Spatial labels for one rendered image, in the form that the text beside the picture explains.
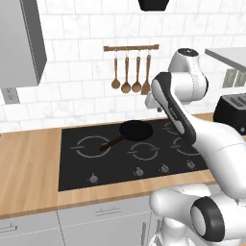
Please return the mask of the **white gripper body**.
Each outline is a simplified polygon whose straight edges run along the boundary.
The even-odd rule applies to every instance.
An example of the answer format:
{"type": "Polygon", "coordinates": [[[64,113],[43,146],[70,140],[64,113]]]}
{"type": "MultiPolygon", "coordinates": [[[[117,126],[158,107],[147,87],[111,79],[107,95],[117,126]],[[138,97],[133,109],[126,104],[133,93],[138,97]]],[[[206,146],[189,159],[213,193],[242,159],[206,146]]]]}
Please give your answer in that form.
{"type": "Polygon", "coordinates": [[[147,109],[156,109],[158,112],[162,112],[162,107],[156,101],[151,91],[147,93],[147,97],[145,99],[145,106],[147,109]]]}

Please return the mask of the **wooden spatula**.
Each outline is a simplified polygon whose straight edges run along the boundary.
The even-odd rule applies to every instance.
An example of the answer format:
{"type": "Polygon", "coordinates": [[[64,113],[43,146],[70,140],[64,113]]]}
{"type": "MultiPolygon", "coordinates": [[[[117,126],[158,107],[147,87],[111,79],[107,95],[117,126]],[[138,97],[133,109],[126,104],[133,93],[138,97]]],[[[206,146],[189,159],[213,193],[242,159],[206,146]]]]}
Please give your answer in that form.
{"type": "Polygon", "coordinates": [[[141,89],[142,95],[147,95],[148,92],[150,91],[150,84],[149,84],[150,62],[151,62],[151,55],[148,55],[146,59],[146,78],[145,78],[145,82],[142,85],[142,89],[141,89]]]}

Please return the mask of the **large wooden spoon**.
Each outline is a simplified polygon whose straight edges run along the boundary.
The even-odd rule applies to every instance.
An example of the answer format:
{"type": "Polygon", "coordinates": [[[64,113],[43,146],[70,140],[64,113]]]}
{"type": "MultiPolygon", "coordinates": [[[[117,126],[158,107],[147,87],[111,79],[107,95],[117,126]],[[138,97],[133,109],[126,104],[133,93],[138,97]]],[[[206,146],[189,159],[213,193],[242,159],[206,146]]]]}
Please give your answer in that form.
{"type": "Polygon", "coordinates": [[[129,74],[129,58],[125,59],[125,83],[121,87],[121,91],[123,93],[129,93],[131,90],[131,86],[128,82],[128,74],[129,74]]]}
{"type": "Polygon", "coordinates": [[[133,92],[140,92],[141,84],[139,82],[140,57],[136,58],[136,81],[132,85],[133,92]]]}

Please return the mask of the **black frying pan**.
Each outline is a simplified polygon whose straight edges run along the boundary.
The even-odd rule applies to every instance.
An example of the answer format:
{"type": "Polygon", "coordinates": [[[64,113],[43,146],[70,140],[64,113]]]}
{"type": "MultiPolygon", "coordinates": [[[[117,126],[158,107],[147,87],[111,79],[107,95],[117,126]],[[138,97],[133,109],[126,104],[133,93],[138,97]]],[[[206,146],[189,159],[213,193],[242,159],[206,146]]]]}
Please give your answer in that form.
{"type": "Polygon", "coordinates": [[[123,139],[130,141],[143,141],[148,139],[153,134],[153,127],[146,121],[128,120],[123,122],[119,127],[120,136],[109,143],[100,147],[101,151],[110,148],[112,145],[120,142],[123,139]]]}

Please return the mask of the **small wooden spoon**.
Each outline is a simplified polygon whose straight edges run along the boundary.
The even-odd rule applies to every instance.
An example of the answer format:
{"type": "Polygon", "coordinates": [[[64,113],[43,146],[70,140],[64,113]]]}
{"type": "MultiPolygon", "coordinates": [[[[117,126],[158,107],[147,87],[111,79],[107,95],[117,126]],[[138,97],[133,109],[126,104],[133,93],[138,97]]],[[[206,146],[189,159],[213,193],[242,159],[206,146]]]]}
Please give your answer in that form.
{"type": "Polygon", "coordinates": [[[120,82],[117,79],[117,59],[114,59],[114,79],[111,82],[111,87],[118,89],[120,87],[120,82]]]}

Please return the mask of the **black glass hob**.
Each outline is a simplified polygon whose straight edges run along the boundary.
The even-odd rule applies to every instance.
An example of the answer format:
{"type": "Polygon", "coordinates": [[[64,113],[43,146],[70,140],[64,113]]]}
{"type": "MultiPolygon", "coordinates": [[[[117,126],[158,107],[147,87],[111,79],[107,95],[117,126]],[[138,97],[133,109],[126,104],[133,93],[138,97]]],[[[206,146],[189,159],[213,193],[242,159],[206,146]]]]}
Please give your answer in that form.
{"type": "Polygon", "coordinates": [[[61,131],[59,190],[111,185],[161,176],[203,171],[202,156],[185,141],[168,119],[151,120],[153,135],[140,142],[122,140],[105,151],[100,147],[119,136],[117,124],[64,129],[61,131]],[[193,170],[187,161],[195,164],[193,170]],[[161,166],[169,167],[168,173],[161,166]],[[138,177],[136,169],[144,174],[138,177]],[[98,182],[89,181],[91,175],[98,182]]]}

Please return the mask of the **black toaster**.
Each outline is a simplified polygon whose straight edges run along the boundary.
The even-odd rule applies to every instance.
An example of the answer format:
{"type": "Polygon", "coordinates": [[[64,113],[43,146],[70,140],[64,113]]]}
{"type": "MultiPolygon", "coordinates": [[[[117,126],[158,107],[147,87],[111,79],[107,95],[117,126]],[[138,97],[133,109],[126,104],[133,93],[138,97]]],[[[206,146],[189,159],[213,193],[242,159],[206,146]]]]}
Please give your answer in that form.
{"type": "Polygon", "coordinates": [[[215,107],[213,121],[246,135],[246,93],[222,95],[215,107]]]}

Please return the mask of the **black extractor hood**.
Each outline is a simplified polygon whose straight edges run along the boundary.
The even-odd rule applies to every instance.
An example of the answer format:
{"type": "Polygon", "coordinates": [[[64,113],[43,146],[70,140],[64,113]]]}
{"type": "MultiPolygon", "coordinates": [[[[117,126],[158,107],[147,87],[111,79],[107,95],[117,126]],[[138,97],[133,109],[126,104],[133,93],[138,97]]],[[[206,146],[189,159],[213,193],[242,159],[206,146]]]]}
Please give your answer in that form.
{"type": "Polygon", "coordinates": [[[164,12],[169,0],[138,0],[140,9],[144,12],[164,12]]]}

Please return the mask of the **grey cupboard door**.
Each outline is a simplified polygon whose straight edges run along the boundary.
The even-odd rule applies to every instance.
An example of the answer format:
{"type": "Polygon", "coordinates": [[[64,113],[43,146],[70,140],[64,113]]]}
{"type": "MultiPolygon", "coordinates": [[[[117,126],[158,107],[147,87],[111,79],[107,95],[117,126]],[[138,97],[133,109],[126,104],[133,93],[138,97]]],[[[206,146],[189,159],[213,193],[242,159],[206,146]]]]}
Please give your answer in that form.
{"type": "Polygon", "coordinates": [[[148,246],[161,246],[160,232],[162,229],[162,217],[151,213],[148,246]]]}

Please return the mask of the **grey drawer front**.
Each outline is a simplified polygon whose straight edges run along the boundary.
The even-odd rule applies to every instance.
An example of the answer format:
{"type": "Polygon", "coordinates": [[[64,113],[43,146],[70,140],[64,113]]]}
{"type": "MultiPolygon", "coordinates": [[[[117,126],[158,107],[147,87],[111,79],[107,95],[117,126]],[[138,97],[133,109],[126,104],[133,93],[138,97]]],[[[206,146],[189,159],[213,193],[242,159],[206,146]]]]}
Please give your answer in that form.
{"type": "Polygon", "coordinates": [[[0,234],[0,246],[64,246],[55,211],[0,220],[0,228],[17,226],[0,234]]]}
{"type": "Polygon", "coordinates": [[[65,246],[141,246],[143,222],[146,246],[150,215],[148,196],[58,211],[65,246]],[[100,208],[112,207],[121,212],[94,215],[100,208]]]}

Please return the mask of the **wooden utensil rail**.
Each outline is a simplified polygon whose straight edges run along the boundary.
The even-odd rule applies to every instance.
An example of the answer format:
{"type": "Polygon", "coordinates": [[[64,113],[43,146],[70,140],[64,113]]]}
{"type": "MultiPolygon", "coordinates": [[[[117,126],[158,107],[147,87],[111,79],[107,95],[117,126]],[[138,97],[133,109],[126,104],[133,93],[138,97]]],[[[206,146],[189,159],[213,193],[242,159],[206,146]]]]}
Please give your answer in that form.
{"type": "Polygon", "coordinates": [[[141,51],[141,50],[159,50],[159,44],[153,45],[135,45],[135,46],[104,46],[104,52],[110,51],[141,51]]]}

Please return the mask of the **grey double wall socket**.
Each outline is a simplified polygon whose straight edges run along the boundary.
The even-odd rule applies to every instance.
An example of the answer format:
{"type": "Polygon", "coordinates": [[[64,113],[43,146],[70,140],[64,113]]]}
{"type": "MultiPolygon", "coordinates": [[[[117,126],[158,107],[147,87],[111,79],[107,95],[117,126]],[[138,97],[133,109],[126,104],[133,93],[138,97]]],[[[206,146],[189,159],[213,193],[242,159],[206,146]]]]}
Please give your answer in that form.
{"type": "Polygon", "coordinates": [[[246,85],[246,72],[241,72],[236,69],[228,69],[224,77],[222,87],[241,87],[246,85]]]}

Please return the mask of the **grey wall shelf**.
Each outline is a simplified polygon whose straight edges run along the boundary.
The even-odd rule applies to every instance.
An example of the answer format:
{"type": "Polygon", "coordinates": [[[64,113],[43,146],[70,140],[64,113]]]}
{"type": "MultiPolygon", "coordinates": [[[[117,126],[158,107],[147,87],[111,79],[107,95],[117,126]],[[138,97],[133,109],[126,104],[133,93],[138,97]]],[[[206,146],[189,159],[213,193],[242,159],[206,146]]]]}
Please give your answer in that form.
{"type": "Polygon", "coordinates": [[[234,69],[246,72],[246,47],[208,48],[205,53],[234,69]]]}

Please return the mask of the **grey wall cupboard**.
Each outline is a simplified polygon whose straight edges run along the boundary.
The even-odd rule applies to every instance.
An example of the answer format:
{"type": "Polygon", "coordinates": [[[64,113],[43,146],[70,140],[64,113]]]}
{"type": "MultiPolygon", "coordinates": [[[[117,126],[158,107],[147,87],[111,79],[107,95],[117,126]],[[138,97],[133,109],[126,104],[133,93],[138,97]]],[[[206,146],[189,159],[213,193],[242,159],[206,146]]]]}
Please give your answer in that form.
{"type": "Polygon", "coordinates": [[[37,0],[0,0],[0,88],[38,86],[46,62],[37,0]]]}

